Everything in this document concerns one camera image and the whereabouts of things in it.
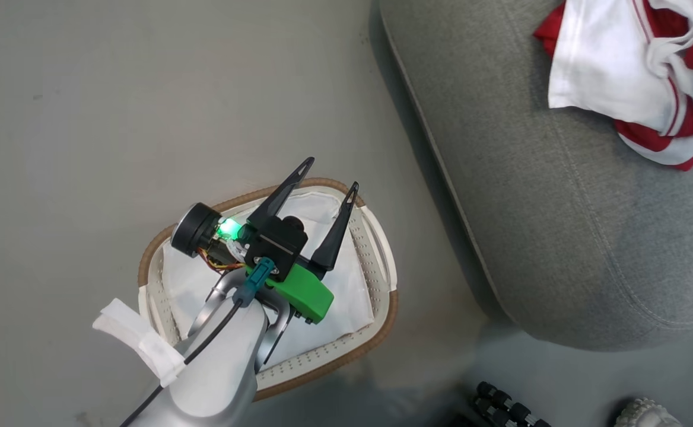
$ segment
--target gray fabric upholstery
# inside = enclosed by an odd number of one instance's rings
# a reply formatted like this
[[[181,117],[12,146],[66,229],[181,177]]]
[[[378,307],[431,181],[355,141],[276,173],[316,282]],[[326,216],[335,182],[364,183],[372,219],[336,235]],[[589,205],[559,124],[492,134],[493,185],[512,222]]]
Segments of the gray fabric upholstery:
[[[534,337],[653,346],[693,330],[693,170],[550,110],[531,33],[559,0],[384,0],[404,78],[491,286]]]

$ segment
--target black cable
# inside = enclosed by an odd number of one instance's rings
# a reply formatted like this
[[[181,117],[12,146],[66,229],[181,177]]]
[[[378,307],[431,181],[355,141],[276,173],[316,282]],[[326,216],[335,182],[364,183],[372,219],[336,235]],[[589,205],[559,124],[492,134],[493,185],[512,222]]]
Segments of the black cable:
[[[209,343],[211,343],[212,340],[214,340],[214,338],[217,335],[219,335],[219,333],[222,331],[222,328],[224,328],[225,325],[228,324],[230,319],[233,318],[233,314],[235,314],[236,311],[239,310],[240,306],[241,300],[239,299],[238,301],[236,301],[235,304],[233,304],[233,308],[231,308],[230,311],[228,311],[228,314],[225,315],[225,318],[222,319],[220,324],[212,330],[212,333],[209,334],[209,337],[207,337],[206,340],[202,341],[202,343],[199,344],[199,346],[196,347],[196,349],[193,352],[191,352],[191,354],[189,354],[188,357],[186,357],[186,361],[184,361],[186,365],[191,363],[193,359],[196,359],[200,352],[204,351],[206,346],[208,346]],[[158,385],[157,388],[155,388],[154,391],[152,391],[151,394],[149,394],[149,397],[147,397],[146,400],[144,400],[144,402],[141,403],[141,405],[139,405],[138,408],[136,408],[135,411],[133,411],[133,413],[130,414],[128,418],[126,418],[125,421],[123,421],[122,424],[119,425],[119,427],[127,427],[128,425],[130,425],[136,417],[141,415],[141,413],[146,409],[146,406],[149,406],[149,404],[152,401],[154,401],[155,398],[157,398],[157,395],[159,395],[159,393],[162,392],[162,390],[162,386]]]

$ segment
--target gray floor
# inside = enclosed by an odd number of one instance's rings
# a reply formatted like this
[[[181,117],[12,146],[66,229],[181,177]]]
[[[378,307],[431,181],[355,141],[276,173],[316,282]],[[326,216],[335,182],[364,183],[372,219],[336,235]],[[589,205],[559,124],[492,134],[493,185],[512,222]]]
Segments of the gray floor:
[[[372,0],[0,2],[0,425],[118,425],[151,379],[91,330],[136,305],[146,243],[192,202],[357,179],[400,272],[359,362],[245,425],[428,425],[487,380],[557,426],[646,395],[693,425],[693,338],[623,354],[506,324],[423,143]]]

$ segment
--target red and white shirt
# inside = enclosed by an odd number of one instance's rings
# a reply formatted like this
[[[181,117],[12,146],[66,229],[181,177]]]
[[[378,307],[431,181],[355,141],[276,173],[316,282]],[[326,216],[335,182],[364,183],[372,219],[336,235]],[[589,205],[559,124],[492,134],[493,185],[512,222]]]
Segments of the red and white shirt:
[[[566,0],[534,35],[550,108],[606,114],[640,155],[693,167],[693,0]]]

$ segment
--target laundry basket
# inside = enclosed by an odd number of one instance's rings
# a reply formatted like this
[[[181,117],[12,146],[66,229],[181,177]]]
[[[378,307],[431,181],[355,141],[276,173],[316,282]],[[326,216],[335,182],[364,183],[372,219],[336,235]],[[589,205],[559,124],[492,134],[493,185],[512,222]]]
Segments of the laundry basket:
[[[233,198],[213,208],[225,216],[233,216],[259,205],[275,189],[276,187],[268,187]],[[311,178],[302,181],[301,186],[294,190],[292,195],[322,192],[342,199],[348,191],[349,187],[333,179]],[[162,338],[173,346],[180,341],[180,333],[164,290],[162,272],[163,248],[170,245],[170,235],[175,226],[176,224],[173,224],[165,228],[149,243],[138,267],[138,310],[141,316],[151,322]],[[357,197],[357,203],[349,219],[349,233],[365,274],[373,306],[373,323],[355,333],[348,333],[324,346],[261,371],[257,374],[258,389],[255,400],[288,391],[358,359],[379,345],[392,330],[398,309],[396,266],[392,249],[381,225],[360,197]]]

